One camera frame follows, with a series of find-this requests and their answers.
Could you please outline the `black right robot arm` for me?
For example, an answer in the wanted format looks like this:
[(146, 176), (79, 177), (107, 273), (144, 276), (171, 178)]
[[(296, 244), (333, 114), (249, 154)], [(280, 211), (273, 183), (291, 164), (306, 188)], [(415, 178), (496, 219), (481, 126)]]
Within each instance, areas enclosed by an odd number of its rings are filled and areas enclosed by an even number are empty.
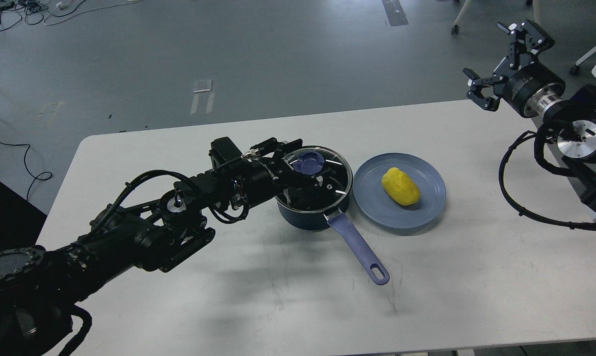
[(467, 98), (486, 111), (497, 111), (505, 101), (526, 119), (541, 117), (536, 131), (522, 133), (501, 159), (498, 181), (502, 196), (520, 216), (571, 229), (596, 231), (596, 222), (565, 222), (544, 217), (519, 205), (505, 187), (505, 168), (517, 147), (533, 140), (535, 162), (556, 176), (576, 178), (584, 187), (580, 201), (596, 213), (596, 86), (587, 84), (564, 99), (565, 82), (538, 56), (554, 40), (538, 23), (529, 20), (497, 27), (510, 37), (508, 53), (489, 77), (465, 68), (469, 79)]

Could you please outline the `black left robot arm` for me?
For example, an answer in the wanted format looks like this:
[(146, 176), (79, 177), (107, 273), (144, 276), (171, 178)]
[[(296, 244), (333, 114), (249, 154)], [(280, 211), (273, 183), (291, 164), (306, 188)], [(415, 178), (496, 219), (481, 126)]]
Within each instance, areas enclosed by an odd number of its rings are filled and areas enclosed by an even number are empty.
[(318, 187), (321, 159), (284, 156), (302, 140), (270, 138), (242, 153), (228, 137), (213, 140), (212, 169), (193, 177), (147, 171), (130, 182), (70, 245), (0, 250), (0, 356), (41, 356), (72, 333), (59, 352), (69, 356), (92, 326), (78, 302), (132, 267), (169, 272), (208, 245), (208, 209), (223, 224), (243, 221), (249, 210), (278, 194)]

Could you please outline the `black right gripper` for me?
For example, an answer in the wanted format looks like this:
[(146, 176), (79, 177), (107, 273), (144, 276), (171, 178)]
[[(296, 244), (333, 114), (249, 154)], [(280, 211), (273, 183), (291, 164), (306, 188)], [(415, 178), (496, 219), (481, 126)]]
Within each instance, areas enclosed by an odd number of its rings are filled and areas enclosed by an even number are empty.
[(538, 62), (539, 53), (552, 48), (555, 41), (538, 23), (530, 20), (496, 25), (510, 37), (508, 54), (491, 77), (481, 78), (474, 70), (463, 68), (469, 79), (466, 97), (485, 111), (497, 111), (501, 99), (496, 94), (485, 96), (483, 90), (501, 88), (506, 83), (503, 99), (523, 118), (531, 119), (538, 115), (535, 104), (529, 103), (531, 97), (543, 89), (557, 95), (565, 91), (563, 79), (544, 65), (534, 64)]

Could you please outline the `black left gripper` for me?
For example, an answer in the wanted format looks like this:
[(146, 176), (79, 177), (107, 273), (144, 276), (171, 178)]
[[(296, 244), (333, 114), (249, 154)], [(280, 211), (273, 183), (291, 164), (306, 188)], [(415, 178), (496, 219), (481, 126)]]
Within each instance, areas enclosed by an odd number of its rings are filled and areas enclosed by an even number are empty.
[(249, 162), (246, 195), (249, 198), (274, 198), (284, 190), (287, 206), (314, 206), (323, 201), (323, 173), (307, 175), (289, 172), (289, 178), (280, 173), (276, 163), (303, 146), (302, 139), (278, 141), (269, 138), (258, 144), (258, 160)]

